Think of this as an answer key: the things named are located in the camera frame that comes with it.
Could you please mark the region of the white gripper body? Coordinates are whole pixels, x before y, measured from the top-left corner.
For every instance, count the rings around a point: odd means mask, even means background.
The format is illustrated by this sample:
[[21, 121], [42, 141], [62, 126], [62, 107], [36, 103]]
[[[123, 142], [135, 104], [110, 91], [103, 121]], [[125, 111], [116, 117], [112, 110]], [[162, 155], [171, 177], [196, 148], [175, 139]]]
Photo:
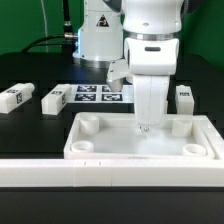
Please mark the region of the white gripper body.
[[133, 75], [135, 118], [141, 128], [159, 125], [165, 114], [178, 51], [177, 38], [163, 41], [125, 39], [125, 59]]

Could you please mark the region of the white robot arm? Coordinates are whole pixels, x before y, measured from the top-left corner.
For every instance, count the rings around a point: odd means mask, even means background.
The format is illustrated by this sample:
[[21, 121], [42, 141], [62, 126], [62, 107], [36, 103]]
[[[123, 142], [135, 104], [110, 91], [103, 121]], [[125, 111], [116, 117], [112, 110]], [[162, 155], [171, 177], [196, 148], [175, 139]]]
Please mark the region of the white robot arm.
[[165, 114], [170, 77], [176, 73], [184, 0], [84, 0], [76, 63], [106, 67], [107, 84], [134, 87], [134, 111], [143, 130]]

